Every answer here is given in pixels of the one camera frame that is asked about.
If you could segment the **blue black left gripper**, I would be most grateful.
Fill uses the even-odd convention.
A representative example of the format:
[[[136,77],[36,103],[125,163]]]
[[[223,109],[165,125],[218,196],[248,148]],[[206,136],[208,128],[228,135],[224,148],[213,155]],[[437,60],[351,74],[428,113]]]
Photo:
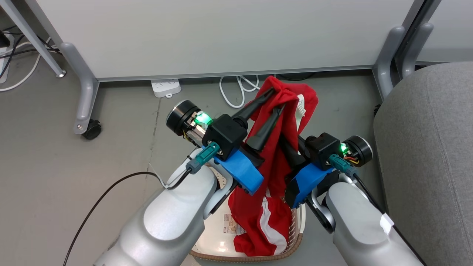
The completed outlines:
[[[250,119],[253,113],[257,111],[262,105],[264,105],[274,94],[274,88],[270,88],[265,91],[261,96],[250,101],[245,107],[233,115],[233,121],[238,123],[245,130],[248,129],[247,121]],[[260,153],[264,149],[267,141],[272,134],[274,127],[282,114],[285,105],[275,107],[272,110],[271,115],[268,117],[266,122],[260,127],[255,135],[247,138],[247,145]],[[235,151],[225,161],[214,157],[214,161],[220,164],[224,170],[230,174],[234,180],[241,185],[241,187],[247,191],[247,194],[254,195],[259,187],[262,185],[264,178],[259,170],[253,165],[250,158],[248,158],[240,150]]]

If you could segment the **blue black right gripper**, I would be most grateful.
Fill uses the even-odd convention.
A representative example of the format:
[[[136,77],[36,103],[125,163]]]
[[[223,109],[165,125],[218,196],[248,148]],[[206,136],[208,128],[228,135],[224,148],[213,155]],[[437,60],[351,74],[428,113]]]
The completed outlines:
[[[297,148],[293,148],[284,135],[279,137],[279,146],[288,165],[297,168],[289,174],[290,180],[285,189],[286,204],[294,209],[299,207],[326,176],[336,169],[329,167],[327,170],[321,170],[313,163],[306,163],[309,152],[305,139],[300,135],[297,136]]]

